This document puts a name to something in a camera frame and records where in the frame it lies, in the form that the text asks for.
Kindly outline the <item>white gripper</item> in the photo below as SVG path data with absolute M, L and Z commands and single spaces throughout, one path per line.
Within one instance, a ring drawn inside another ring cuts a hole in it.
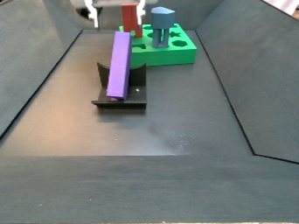
M 99 28 L 99 13 L 95 7 L 116 6 L 120 4 L 136 2 L 136 0 L 70 0 L 70 1 L 76 8 L 87 7 L 88 18 L 94 20 L 94 26 L 96 28 Z M 143 15 L 146 14 L 144 7 L 146 7 L 146 0 L 140 0 L 139 4 L 135 7 L 136 21 L 139 25 L 142 25 L 143 23 Z

